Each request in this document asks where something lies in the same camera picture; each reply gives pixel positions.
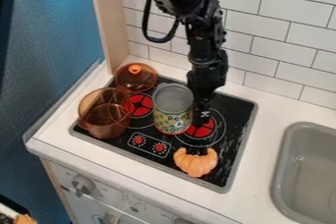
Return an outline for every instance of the white countertop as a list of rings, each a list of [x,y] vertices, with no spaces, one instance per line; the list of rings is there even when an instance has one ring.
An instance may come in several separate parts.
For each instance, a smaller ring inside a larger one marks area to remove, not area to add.
[[[133,56],[126,62],[144,62],[163,76],[186,80],[185,70]],[[296,223],[277,210],[269,193],[282,136],[288,126],[302,121],[336,128],[336,111],[236,84],[220,88],[259,106],[232,189],[222,195],[69,134],[81,99],[110,79],[100,65],[28,141],[29,151],[125,185],[206,223],[231,223],[225,216],[244,224]]]

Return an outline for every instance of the lid knob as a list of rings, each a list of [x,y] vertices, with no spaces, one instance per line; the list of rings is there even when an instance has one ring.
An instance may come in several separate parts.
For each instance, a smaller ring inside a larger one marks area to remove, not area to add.
[[[129,68],[129,72],[131,72],[133,75],[137,75],[141,71],[141,66],[140,65],[131,65]]]

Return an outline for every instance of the sink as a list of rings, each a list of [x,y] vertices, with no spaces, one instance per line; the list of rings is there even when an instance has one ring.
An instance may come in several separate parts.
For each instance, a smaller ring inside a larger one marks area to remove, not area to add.
[[[303,224],[336,224],[336,130],[290,126],[271,186],[274,204]]]

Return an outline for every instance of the stove knob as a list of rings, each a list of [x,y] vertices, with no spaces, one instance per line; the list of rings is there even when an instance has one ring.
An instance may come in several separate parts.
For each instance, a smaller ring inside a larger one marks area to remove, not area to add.
[[[193,224],[193,223],[188,220],[184,220],[184,219],[176,219],[174,221],[174,224]]]
[[[72,184],[76,189],[77,197],[82,197],[83,195],[90,196],[96,189],[95,183],[91,179],[84,177],[82,175],[77,175],[74,178]]]
[[[161,152],[164,150],[164,147],[165,145],[163,143],[158,143],[156,146],[155,146],[155,150],[158,151],[158,152]]]
[[[142,144],[144,142],[144,139],[142,136],[136,136],[135,143],[136,144]]]

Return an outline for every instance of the red burner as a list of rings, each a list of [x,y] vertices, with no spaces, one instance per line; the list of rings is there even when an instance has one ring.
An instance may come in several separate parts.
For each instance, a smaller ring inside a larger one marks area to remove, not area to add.
[[[204,138],[211,136],[215,128],[216,128],[215,122],[213,118],[211,117],[209,123],[204,124],[201,127],[195,127],[194,125],[191,125],[187,129],[186,134],[189,137],[192,137],[195,139],[204,139]]]
[[[146,94],[134,94],[131,98],[132,117],[144,117],[150,114],[153,109],[151,97]]]

